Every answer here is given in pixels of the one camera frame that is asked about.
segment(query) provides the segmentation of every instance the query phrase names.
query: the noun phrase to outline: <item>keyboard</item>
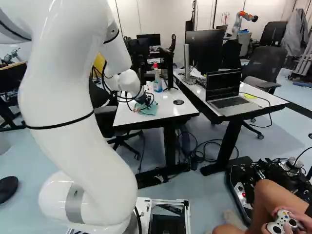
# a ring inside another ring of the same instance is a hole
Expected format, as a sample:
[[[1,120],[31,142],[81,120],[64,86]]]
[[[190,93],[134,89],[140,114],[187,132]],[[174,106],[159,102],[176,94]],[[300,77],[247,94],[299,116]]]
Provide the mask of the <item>keyboard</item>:
[[[206,85],[207,85],[207,78],[198,78],[198,77],[194,77],[194,79],[197,81],[197,83],[202,86],[204,89],[206,89]]]
[[[222,99],[218,101],[211,101],[211,104],[215,105],[217,108],[225,108],[229,106],[236,106],[240,104],[249,103],[247,100],[243,99],[242,97],[233,97],[233,98],[227,98]]]

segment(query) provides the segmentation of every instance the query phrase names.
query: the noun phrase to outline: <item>laptop screen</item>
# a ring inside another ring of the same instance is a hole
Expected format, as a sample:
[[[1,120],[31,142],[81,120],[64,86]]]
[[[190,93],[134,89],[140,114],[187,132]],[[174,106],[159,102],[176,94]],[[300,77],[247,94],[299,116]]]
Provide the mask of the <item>laptop screen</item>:
[[[240,69],[208,73],[206,100],[238,96],[240,79]]]

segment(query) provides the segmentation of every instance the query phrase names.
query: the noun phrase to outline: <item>controller button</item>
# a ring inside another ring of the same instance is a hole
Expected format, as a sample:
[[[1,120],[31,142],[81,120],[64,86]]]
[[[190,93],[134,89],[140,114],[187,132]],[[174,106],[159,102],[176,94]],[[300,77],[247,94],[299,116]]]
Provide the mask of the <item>controller button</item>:
[[[292,225],[292,226],[296,226],[297,222],[294,219],[290,219],[289,220],[289,224]]]
[[[281,230],[279,227],[277,227],[277,226],[274,226],[274,227],[273,227],[273,231],[274,231],[275,233],[277,233],[277,234],[281,234],[281,233],[282,233],[282,230]]]

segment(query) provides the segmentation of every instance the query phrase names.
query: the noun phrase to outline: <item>game controller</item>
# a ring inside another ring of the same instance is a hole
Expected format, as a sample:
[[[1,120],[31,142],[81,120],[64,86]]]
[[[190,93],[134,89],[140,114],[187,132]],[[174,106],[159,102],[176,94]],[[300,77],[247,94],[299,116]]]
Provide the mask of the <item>game controller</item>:
[[[278,210],[276,220],[274,223],[268,223],[267,230],[271,234],[284,234],[284,225],[288,223],[291,229],[294,230],[305,230],[302,223],[290,217],[291,212],[287,210]]]

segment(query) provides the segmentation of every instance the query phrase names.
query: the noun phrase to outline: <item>yellow sticky note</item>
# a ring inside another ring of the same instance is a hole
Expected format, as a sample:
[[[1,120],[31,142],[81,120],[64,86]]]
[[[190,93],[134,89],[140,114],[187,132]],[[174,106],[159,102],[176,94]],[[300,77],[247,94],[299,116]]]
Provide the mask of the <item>yellow sticky note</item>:
[[[244,94],[245,98],[256,98],[255,96],[249,95],[249,94]]]

